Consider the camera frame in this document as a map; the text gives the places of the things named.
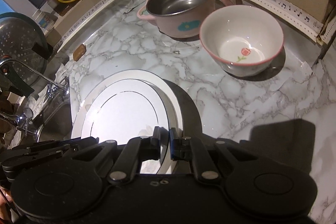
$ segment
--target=chrome faucet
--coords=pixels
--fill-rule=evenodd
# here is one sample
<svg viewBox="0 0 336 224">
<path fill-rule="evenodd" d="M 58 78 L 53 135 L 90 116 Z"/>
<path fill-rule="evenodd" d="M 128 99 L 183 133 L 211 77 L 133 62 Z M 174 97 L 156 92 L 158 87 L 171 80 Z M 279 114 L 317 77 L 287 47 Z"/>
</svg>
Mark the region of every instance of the chrome faucet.
<svg viewBox="0 0 336 224">
<path fill-rule="evenodd" d="M 56 89 L 61 89 L 63 90 L 66 94 L 69 93 L 69 89 L 70 87 L 69 86 L 64 86 L 64 85 L 61 85 L 61 84 L 58 84 L 56 83 L 55 81 L 49 79 L 48 77 L 44 76 L 42 73 L 38 72 L 37 70 L 34 70 L 33 68 L 31 68 L 30 66 L 26 65 L 25 63 L 23 63 L 22 61 L 20 60 L 17 60 L 17 59 L 13 59 L 13 58 L 8 58 L 8 59 L 5 59 L 5 60 L 2 60 L 0 62 L 0 68 L 7 64 L 7 63 L 19 63 L 21 64 L 23 67 L 27 68 L 28 70 L 36 73 L 39 77 L 42 77 L 44 80 L 48 81 L 50 84 L 52 85 L 55 85 L 56 86 Z"/>
<path fill-rule="evenodd" d="M 35 136 L 38 132 L 38 128 L 29 123 L 33 115 L 33 111 L 29 107 L 26 107 L 21 115 L 9 115 L 0 111 L 0 119 L 8 122 L 15 129 L 24 132 L 26 136 L 28 134 Z"/>
<path fill-rule="evenodd" d="M 2 69 L 2 66 L 7 64 L 7 63 L 15 63 L 15 62 L 21 64 L 23 67 L 25 67 L 28 70 L 36 73 L 38 76 L 40 76 L 44 80 L 48 81 L 47 94 L 46 94 L 46 98 L 45 98 L 44 101 L 47 101 L 47 100 L 50 101 L 59 92 L 63 92 L 62 97 L 65 97 L 66 95 L 69 94 L 70 85 L 69 85 L 69 78 L 68 77 L 65 77 L 63 79 L 62 82 L 65 82 L 65 85 L 62 85 L 60 83 L 57 83 L 57 82 L 49 79 L 48 77 L 44 76 L 43 74 L 41 74 L 37 70 L 34 70 L 30 66 L 21 62 L 20 60 L 16 60 L 16 59 L 13 59 L 13 58 L 8 58 L 8 59 L 5 59 L 5 60 L 2 60 L 0 62 L 0 69 Z M 5 70 L 3 70 L 2 73 L 4 75 L 7 74 L 7 72 Z M 39 126 L 38 128 L 36 128 L 33 125 L 33 123 L 30 123 L 29 121 L 33 118 L 33 115 L 34 115 L 33 111 L 30 108 L 25 108 L 23 113 L 19 116 L 9 115 L 9 114 L 6 114 L 6 113 L 0 111 L 0 119 L 4 120 L 6 122 L 9 122 L 17 130 L 19 130 L 21 132 L 24 132 L 26 136 L 28 134 L 30 134 L 30 135 L 33 135 L 34 138 L 37 138 L 41 129 L 43 128 L 43 124 L 41 126 Z"/>
</svg>

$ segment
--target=ceramic bowl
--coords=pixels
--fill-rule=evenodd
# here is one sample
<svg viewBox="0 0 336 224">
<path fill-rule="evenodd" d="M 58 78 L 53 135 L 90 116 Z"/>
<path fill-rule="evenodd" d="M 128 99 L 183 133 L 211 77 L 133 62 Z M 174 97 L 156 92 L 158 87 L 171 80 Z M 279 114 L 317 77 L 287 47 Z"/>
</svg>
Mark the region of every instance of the ceramic bowl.
<svg viewBox="0 0 336 224">
<path fill-rule="evenodd" d="M 262 72 L 284 43 L 277 20 L 247 5 L 227 6 L 211 13 L 201 25 L 199 38 L 222 69 L 238 77 Z"/>
</svg>

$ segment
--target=blue sky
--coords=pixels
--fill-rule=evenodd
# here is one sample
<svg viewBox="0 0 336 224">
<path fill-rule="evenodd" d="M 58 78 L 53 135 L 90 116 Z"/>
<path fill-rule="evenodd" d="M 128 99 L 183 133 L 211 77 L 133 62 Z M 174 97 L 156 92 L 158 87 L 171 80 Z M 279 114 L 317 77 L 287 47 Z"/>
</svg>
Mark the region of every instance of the blue sky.
<svg viewBox="0 0 336 224">
<path fill-rule="evenodd" d="M 3 0 L 0 0 L 0 14 L 7 13 L 7 12 L 12 12 L 13 10 L 11 7 L 9 7 L 6 2 Z"/>
</svg>

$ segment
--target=white plate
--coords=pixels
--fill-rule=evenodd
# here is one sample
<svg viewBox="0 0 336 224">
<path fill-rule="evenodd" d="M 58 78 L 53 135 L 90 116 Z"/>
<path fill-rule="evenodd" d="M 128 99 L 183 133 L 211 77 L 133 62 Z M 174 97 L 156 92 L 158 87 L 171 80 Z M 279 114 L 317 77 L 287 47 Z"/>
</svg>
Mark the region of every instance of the white plate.
<svg viewBox="0 0 336 224">
<path fill-rule="evenodd" d="M 180 106 L 179 106 L 179 102 L 178 102 L 175 94 L 173 93 L 171 88 L 164 82 L 164 80 L 162 80 L 157 75 L 155 75 L 151 72 L 148 72 L 148 71 L 137 70 L 137 69 L 125 70 L 125 71 L 118 72 L 114 75 L 111 75 L 110 77 L 106 78 L 101 83 L 99 83 L 90 92 L 90 94 L 86 97 L 85 101 L 81 103 L 81 108 L 78 111 L 78 114 L 76 116 L 76 119 L 75 119 L 75 122 L 74 122 L 74 125 L 73 125 L 73 130 L 72 130 L 72 136 L 71 137 L 72 138 L 77 138 L 77 137 L 85 138 L 85 137 L 90 136 L 90 134 L 88 132 L 91 132 L 90 131 L 91 127 L 93 127 L 93 126 L 95 127 L 95 122 L 94 122 L 95 119 L 91 115 L 93 115 L 93 113 L 97 113 L 95 115 L 98 115 L 99 119 L 101 119 L 101 117 L 103 117 L 103 116 L 102 116 L 102 114 L 98 114 L 100 111 L 97 112 L 97 110 L 99 108 L 98 105 L 101 104 L 101 102 L 107 102 L 109 104 L 110 100 L 108 100 L 108 99 L 112 96 L 111 93 L 107 93 L 107 92 L 105 93 L 104 92 L 104 94 L 106 94 L 106 95 L 104 95 L 104 96 L 102 95 L 102 97 L 100 97 L 100 98 L 104 98 L 104 99 L 100 99 L 100 98 L 98 98 L 99 95 L 107 87 L 111 86 L 112 84 L 114 84 L 118 81 L 121 81 L 121 80 L 126 80 L 126 79 L 127 80 L 141 80 L 143 82 L 145 81 L 147 84 L 149 84 L 157 92 L 157 94 L 161 98 L 161 100 L 164 104 L 164 107 L 166 109 L 166 113 L 168 115 L 169 127 L 170 128 L 172 128 L 172 127 L 176 128 L 178 135 L 180 137 L 182 137 L 182 134 L 183 134 L 182 113 L 181 113 L 181 109 L 180 109 Z M 104 138 L 107 138 L 107 139 L 118 139 L 118 138 L 120 138 L 119 136 L 117 138 L 113 138 L 112 134 L 111 134 L 110 137 L 108 137 L 106 135 L 106 132 L 104 132 L 103 134 L 104 134 Z M 153 170 L 154 166 L 153 166 L 152 162 L 153 161 L 144 162 L 143 167 L 146 168 L 146 170 Z M 164 161 L 162 162 L 162 165 L 161 165 L 161 167 L 160 167 L 160 169 L 158 170 L 157 173 L 158 174 L 165 174 L 165 173 L 169 174 L 169 173 L 172 172 L 175 165 L 176 165 L 176 162 L 173 162 L 170 159 L 170 150 L 169 150 L 169 146 L 168 146 L 166 157 L 164 158 Z"/>
<path fill-rule="evenodd" d="M 141 80 L 125 79 L 104 89 L 86 114 L 82 138 L 126 144 L 137 136 L 152 136 L 154 127 L 169 130 L 168 117 L 157 92 Z"/>
</svg>

